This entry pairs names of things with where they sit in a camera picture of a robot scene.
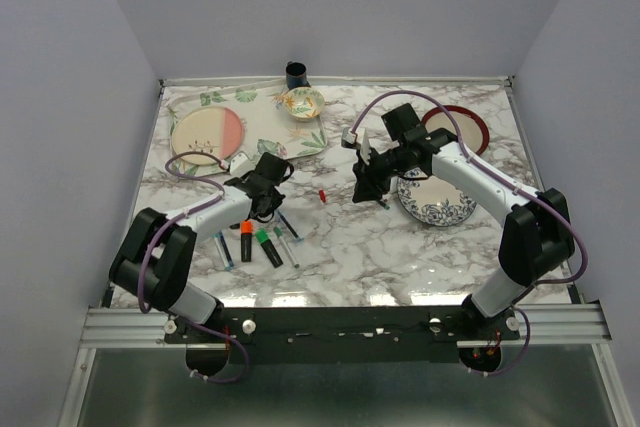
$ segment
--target yellow bowl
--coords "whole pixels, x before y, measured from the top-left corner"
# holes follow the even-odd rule
[[[308,122],[324,110],[324,97],[312,87],[297,87],[285,94],[287,112],[300,122]]]

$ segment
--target blue patterned plate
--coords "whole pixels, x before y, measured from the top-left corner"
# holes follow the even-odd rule
[[[420,169],[413,169],[404,176],[424,177],[425,174]],[[398,197],[412,216],[438,227],[449,227],[465,221],[477,205],[461,190],[436,177],[420,181],[398,178]]]

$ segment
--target dark cup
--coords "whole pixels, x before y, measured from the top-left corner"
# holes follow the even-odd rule
[[[296,87],[309,87],[307,80],[307,67],[300,62],[288,62],[284,70],[289,90]]]

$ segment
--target green marker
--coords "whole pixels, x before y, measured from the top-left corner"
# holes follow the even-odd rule
[[[276,233],[276,236],[278,237],[278,240],[280,241],[280,245],[284,249],[284,253],[287,254],[287,257],[289,258],[289,262],[291,262],[291,264],[296,269],[298,267],[300,267],[300,262],[298,262],[298,260],[296,259],[295,255],[293,255],[293,252],[291,251],[291,247],[289,247],[289,244],[287,244],[287,241],[284,240],[284,237],[282,236],[282,231],[280,230],[280,228],[279,227],[275,227],[273,229],[273,231]]]
[[[264,253],[267,254],[267,257],[269,257],[271,265],[273,265],[274,267],[280,267],[284,262],[282,262],[278,251],[273,245],[273,242],[271,242],[271,240],[269,239],[269,235],[267,235],[267,233],[263,229],[260,229],[258,232],[256,232],[256,239],[258,240],[260,247],[262,247],[262,250],[264,250]]]

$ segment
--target white wall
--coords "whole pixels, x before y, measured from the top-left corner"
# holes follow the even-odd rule
[[[558,0],[118,0],[163,78],[507,75]]]
[[[55,425],[158,84],[116,0],[0,0],[0,424]]]
[[[544,183],[590,247],[580,288],[602,301],[640,420],[640,0],[560,0],[516,94]]]

